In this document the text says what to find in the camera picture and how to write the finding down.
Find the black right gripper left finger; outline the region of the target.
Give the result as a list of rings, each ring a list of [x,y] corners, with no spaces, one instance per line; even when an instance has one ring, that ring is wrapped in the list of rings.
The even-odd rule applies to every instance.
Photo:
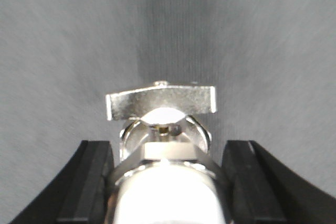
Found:
[[[59,174],[12,223],[103,223],[113,169],[108,141],[82,141]]]

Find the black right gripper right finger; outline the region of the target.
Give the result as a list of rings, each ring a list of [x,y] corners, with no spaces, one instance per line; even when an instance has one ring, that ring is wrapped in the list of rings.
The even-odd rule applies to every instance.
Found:
[[[222,169],[234,223],[335,223],[335,198],[255,141],[227,141]]]

